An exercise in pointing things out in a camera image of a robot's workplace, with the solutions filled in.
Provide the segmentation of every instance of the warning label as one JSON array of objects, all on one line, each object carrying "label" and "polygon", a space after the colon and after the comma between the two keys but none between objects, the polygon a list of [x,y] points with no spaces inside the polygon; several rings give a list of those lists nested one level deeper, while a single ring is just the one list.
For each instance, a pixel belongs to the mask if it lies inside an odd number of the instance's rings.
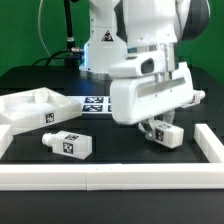
[{"label": "warning label", "polygon": [[107,32],[104,35],[102,41],[114,41],[109,30],[107,30]]}]

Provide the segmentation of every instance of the green wall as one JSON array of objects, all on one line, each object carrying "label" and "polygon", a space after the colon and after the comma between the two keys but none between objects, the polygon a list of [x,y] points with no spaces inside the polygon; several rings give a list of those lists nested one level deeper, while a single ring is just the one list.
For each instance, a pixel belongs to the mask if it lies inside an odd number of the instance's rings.
[{"label": "green wall", "polygon": [[178,52],[189,65],[203,68],[224,84],[224,1],[209,2],[211,19],[208,27],[195,40],[181,42]]},{"label": "green wall", "polygon": [[[40,0],[1,0],[0,75],[14,66],[31,65],[47,57],[38,36]],[[89,2],[71,3],[73,31],[77,45],[89,37]],[[66,48],[63,0],[45,0],[42,11],[42,35],[51,53]]]},{"label": "green wall", "polygon": [[[224,1],[209,2],[209,26],[197,39],[180,43],[178,53],[189,65],[203,68],[224,83]],[[47,56],[38,37],[39,4],[39,0],[1,0],[0,75],[14,66],[31,65]],[[88,0],[71,3],[71,8],[74,35],[77,44],[81,46],[89,37]],[[45,0],[42,34],[51,53],[66,48],[63,0]]]}]

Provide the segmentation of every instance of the white block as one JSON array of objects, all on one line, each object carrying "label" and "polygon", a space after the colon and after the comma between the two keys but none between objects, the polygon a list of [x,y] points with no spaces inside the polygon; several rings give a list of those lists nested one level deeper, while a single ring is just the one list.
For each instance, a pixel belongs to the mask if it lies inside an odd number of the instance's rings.
[{"label": "white block", "polygon": [[86,190],[86,169],[77,165],[1,165],[0,190]]},{"label": "white block", "polygon": [[10,125],[0,125],[0,159],[13,140],[12,128]]},{"label": "white block", "polygon": [[155,142],[169,148],[175,148],[183,143],[184,129],[168,124],[164,121],[153,121]]},{"label": "white block", "polygon": [[52,147],[54,153],[85,159],[92,153],[92,137],[60,131],[57,134],[47,133],[42,138],[43,144]]},{"label": "white block", "polygon": [[224,163],[224,146],[207,124],[196,124],[194,138],[210,163]]},{"label": "white block", "polygon": [[121,164],[93,165],[86,174],[87,190],[122,190]]}]

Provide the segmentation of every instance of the white box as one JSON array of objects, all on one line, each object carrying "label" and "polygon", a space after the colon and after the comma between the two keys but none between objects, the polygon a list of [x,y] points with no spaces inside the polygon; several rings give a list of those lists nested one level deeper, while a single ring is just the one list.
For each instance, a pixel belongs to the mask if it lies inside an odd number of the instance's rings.
[{"label": "white box", "polygon": [[13,135],[81,116],[81,103],[47,88],[0,97],[0,123],[12,126]]},{"label": "white box", "polygon": [[171,149],[182,145],[184,135],[183,128],[179,128],[160,120],[155,120],[153,125],[155,142]]},{"label": "white box", "polygon": [[52,147],[54,153],[85,159],[92,153],[92,137],[67,131],[57,134],[46,133],[42,143]]}]

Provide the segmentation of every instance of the white tray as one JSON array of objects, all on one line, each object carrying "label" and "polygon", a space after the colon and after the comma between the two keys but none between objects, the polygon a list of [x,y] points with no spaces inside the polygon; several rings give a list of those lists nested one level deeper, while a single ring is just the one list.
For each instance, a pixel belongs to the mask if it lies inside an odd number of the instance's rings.
[{"label": "white tray", "polygon": [[0,124],[11,125],[13,135],[69,120],[81,114],[81,103],[47,88],[0,97]]}]

